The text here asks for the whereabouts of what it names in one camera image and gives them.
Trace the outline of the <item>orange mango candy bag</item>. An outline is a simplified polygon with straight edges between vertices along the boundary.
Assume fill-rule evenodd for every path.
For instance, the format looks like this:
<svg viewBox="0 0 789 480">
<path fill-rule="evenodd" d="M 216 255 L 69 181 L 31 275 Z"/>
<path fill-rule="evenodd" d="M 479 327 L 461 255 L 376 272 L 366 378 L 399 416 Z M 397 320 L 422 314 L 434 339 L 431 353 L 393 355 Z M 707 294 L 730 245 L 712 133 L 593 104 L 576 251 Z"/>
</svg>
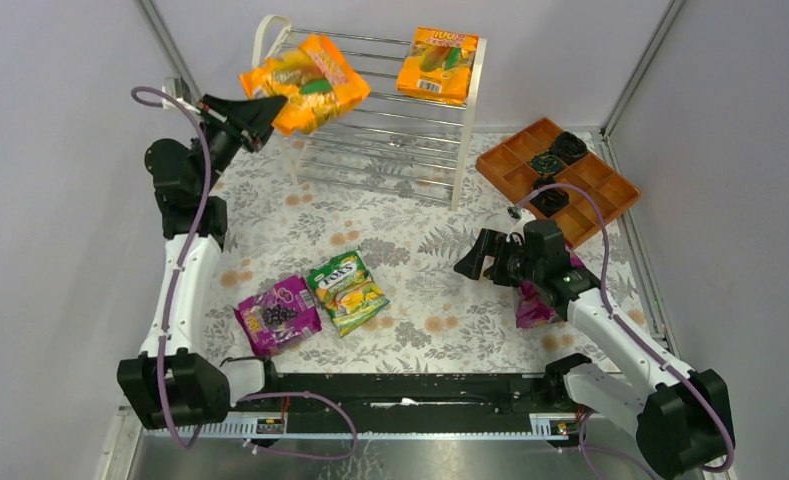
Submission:
<svg viewBox="0 0 789 480">
<path fill-rule="evenodd" d="M 399 71 L 396 88 L 407 96 L 463 106 L 479 37 L 418 27 Z"/>
<path fill-rule="evenodd" d="M 286 98 L 272 122 L 285 136 L 310 134 L 352 111 L 371 93 L 369 84 L 329 37 L 317 34 L 266 58 L 240 74 L 239 81 L 249 99 Z"/>
</svg>

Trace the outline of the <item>green Fox's candy bag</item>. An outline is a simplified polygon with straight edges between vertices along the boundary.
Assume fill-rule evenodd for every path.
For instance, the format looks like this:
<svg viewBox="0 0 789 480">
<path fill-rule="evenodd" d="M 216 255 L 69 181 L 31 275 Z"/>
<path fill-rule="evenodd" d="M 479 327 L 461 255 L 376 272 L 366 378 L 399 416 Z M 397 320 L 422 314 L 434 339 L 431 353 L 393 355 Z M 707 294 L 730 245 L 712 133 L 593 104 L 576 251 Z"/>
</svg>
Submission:
<svg viewBox="0 0 789 480">
<path fill-rule="evenodd" d="M 340 337 L 368 322 L 390 303 L 359 250 L 334 256 L 311 269 L 306 283 Z"/>
</svg>

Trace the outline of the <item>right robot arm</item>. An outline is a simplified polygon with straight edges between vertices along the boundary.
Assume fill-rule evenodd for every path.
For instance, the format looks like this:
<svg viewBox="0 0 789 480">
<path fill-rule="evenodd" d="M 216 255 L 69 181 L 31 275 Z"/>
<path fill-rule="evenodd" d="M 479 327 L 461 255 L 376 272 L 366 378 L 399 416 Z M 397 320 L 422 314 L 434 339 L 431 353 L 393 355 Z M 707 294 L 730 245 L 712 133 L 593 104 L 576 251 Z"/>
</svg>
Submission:
<svg viewBox="0 0 789 480">
<path fill-rule="evenodd" d="M 624 319 L 594 273 L 573 264 L 554 221 L 520 221 L 511 233 L 482 229 L 454 270 L 472 280 L 533 287 L 541 302 L 615 363 L 620 380 L 581 357 L 556 361 L 545 373 L 560 396 L 633 435 L 656 475 L 674 479 L 714 460 L 728 469 L 735 440 L 723 378 L 692 368 Z"/>
</svg>

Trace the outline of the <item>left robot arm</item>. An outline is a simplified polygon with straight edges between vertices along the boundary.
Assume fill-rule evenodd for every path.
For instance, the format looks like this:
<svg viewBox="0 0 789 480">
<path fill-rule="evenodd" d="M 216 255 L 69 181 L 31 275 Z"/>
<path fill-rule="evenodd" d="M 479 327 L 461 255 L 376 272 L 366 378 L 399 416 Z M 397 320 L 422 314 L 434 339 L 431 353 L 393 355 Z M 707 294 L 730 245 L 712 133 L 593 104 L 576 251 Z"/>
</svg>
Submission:
<svg viewBox="0 0 789 480">
<path fill-rule="evenodd" d="M 136 357 L 119 362 L 117 382 L 148 430 L 219 423 L 229 412 L 230 381 L 201 348 L 204 300 L 228 231 L 227 203 L 211 190 L 240 150 L 266 145 L 286 102 L 211 95 L 193 106 L 179 102 L 195 138 L 162 138 L 145 152 L 161 214 L 164 274 L 148 335 Z"/>
</svg>

